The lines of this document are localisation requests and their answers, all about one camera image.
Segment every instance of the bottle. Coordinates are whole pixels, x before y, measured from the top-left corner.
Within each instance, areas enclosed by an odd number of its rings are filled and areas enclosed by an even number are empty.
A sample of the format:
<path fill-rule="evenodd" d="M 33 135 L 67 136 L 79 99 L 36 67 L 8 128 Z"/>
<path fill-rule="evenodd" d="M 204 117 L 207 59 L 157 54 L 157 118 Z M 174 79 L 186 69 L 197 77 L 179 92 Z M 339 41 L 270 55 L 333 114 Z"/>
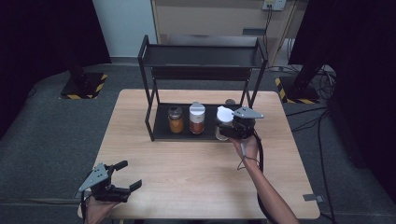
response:
<path fill-rule="evenodd" d="M 172 106 L 168 109 L 169 128 L 172 133 L 183 132 L 183 111 L 180 107 Z"/>
<path fill-rule="evenodd" d="M 200 134 L 205 129 L 205 107 L 198 102 L 190 106 L 190 131 Z"/>
<path fill-rule="evenodd" d="M 224 106 L 218 107 L 217 122 L 220 124 L 226 124 L 233 126 L 233 111 Z M 228 137 L 222 135 L 219 131 L 219 126 L 216 126 L 216 138 L 220 141 L 228 140 Z"/>

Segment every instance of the power outlet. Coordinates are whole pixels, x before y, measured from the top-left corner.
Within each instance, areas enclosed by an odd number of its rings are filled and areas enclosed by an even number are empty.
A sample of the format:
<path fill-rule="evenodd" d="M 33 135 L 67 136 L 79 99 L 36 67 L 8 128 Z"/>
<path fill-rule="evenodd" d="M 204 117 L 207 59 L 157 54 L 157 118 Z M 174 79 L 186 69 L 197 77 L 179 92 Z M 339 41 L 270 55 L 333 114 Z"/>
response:
<path fill-rule="evenodd" d="M 281 11 L 286 5 L 287 0 L 264 0 L 262 3 L 262 10 Z"/>

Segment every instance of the wooden table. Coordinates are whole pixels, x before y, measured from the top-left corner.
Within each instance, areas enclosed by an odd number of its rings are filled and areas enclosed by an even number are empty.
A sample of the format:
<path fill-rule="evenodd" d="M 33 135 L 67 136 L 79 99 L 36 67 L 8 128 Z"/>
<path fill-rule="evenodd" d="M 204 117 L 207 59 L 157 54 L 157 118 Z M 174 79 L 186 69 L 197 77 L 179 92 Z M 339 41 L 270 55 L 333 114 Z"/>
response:
<path fill-rule="evenodd" d="M 160 90 L 162 102 L 222 104 L 240 99 L 241 91 Z M 144 90 L 123 90 L 98 152 L 98 162 L 127 160 L 112 183 L 128 188 L 142 179 L 141 189 L 117 206 L 112 218 L 265 218 L 257 192 L 233 145 L 220 141 L 151 142 L 144 122 L 148 101 Z M 297 218 L 317 218 L 318 205 L 306 202 L 312 189 L 277 93 L 259 91 L 254 110 L 264 114 L 256 130 L 264 148 L 264 174 Z M 155 106 L 151 112 L 155 118 Z"/>

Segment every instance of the person's left hand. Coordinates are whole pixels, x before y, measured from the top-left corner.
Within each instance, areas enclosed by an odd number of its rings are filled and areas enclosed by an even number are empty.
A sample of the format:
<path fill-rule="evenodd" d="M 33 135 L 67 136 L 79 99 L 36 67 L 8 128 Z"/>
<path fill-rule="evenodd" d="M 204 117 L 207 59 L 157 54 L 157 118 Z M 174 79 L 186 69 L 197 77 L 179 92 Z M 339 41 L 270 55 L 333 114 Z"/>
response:
<path fill-rule="evenodd" d="M 99 224 L 105 220 L 111 210 L 120 202 L 100 202 L 90 197 L 87 202 L 86 224 Z"/>

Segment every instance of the black curtain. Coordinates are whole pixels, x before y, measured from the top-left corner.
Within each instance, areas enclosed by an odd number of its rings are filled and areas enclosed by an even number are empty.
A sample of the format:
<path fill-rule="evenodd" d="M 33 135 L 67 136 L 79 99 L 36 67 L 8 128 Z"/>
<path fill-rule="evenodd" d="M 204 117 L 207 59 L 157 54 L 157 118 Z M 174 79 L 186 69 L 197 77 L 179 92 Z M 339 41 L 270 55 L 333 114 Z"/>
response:
<path fill-rule="evenodd" d="M 324 34 L 330 37 L 320 57 L 337 75 L 332 118 L 346 150 L 360 153 L 352 160 L 365 163 L 396 202 L 394 9 L 395 1 L 310 1 L 290 63 L 309 65 L 313 43 Z"/>
<path fill-rule="evenodd" d="M 110 63 L 92 0 L 3 1 L 0 4 L 0 138 L 18 116 L 34 84 L 68 70 L 54 45 L 49 22 L 62 32 L 78 64 Z"/>

